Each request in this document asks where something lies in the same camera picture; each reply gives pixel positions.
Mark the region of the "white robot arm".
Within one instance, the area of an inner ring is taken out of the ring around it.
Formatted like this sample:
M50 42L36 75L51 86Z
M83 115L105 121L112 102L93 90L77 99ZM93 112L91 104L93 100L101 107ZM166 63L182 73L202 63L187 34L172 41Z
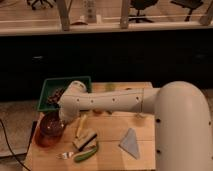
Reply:
M213 171L211 113L205 96L191 83L88 93L82 82L73 81L58 105L59 118L68 123L81 110L153 114L156 171Z

